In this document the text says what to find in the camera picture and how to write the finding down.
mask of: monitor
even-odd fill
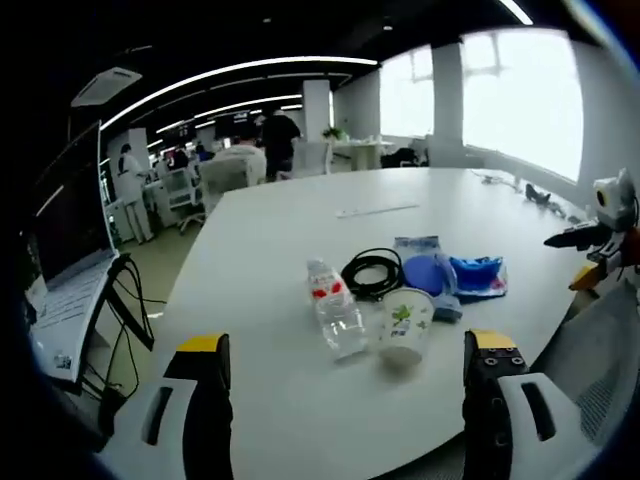
[[[95,252],[112,249],[100,195],[99,127],[96,123],[73,140],[39,183],[47,198],[36,206],[33,233],[45,281]]]

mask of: floor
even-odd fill
[[[183,235],[178,233],[177,228],[168,228],[156,235],[150,242],[138,245],[135,241],[130,241],[120,246],[120,252],[131,254],[131,258],[138,266],[144,298],[163,302],[169,299],[173,284],[199,232],[200,225],[198,224],[191,224]],[[128,275],[121,275],[119,279],[129,291],[135,293],[133,281]],[[120,297],[134,317],[139,319],[140,304],[138,300],[131,297],[120,287],[116,287],[116,289],[119,290]],[[164,305],[162,303],[146,303],[146,310],[152,329],[154,322],[162,321],[163,308]],[[134,335],[129,335],[129,339],[132,355],[129,353],[126,337],[122,336],[116,346],[109,378],[107,379],[110,383],[122,385],[121,391],[125,395],[131,392],[136,385],[136,375],[131,356],[135,360],[140,381],[144,381],[146,378],[151,358],[151,353],[146,350]]]

